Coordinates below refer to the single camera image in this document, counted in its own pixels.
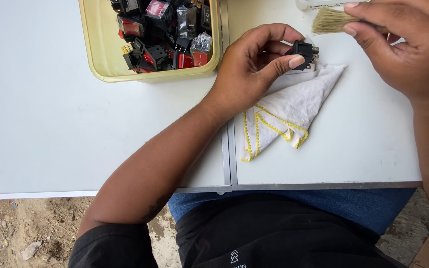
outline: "white cloth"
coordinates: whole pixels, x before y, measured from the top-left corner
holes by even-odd
[[[316,71],[290,71],[279,77],[268,91],[274,93],[243,113],[245,145],[241,160],[252,160],[279,135],[297,149],[346,67],[317,63]]]

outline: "person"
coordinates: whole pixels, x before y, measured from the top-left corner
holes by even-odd
[[[429,0],[349,2],[345,11],[375,70],[414,110],[429,199]],[[399,38],[405,39],[395,45]],[[157,267],[147,223],[168,202],[183,267],[405,267],[375,247],[414,189],[174,194],[216,131],[252,107],[273,81],[303,62],[284,56],[303,36],[285,24],[247,31],[223,57],[209,93],[145,143],[108,178],[80,224],[69,260],[78,267]]]

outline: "yellow plastic container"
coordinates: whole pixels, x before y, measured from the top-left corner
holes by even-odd
[[[221,52],[218,0],[210,0],[211,33],[213,36],[213,55],[205,66],[180,70],[135,73],[127,69],[122,57],[121,47],[126,44],[118,35],[117,14],[108,0],[79,0],[80,16],[84,31],[85,47],[89,67],[95,77],[104,82],[131,80],[179,78],[180,76],[206,74],[216,68]]]

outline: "fingernail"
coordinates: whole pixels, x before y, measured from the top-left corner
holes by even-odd
[[[356,7],[356,6],[358,6],[358,2],[347,2],[347,3],[345,3],[344,4],[344,8],[354,8],[354,7]]]
[[[355,32],[353,28],[348,26],[344,26],[344,32],[348,35],[351,35],[352,37],[355,37],[355,35],[357,35],[357,32]]]
[[[304,57],[301,55],[294,55],[289,60],[289,68],[294,69],[295,67],[304,63]]]

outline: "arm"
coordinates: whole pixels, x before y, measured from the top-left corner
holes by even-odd
[[[345,11],[385,26],[391,46],[373,27],[352,22],[344,31],[357,40],[382,79],[411,102],[423,186],[429,199],[429,0],[374,0],[349,3]]]
[[[211,91],[115,170],[87,210],[78,237],[106,223],[151,221],[216,131],[252,107],[278,76],[304,62],[300,55],[284,56],[290,46],[280,42],[302,38],[288,25],[269,24],[229,46]]]

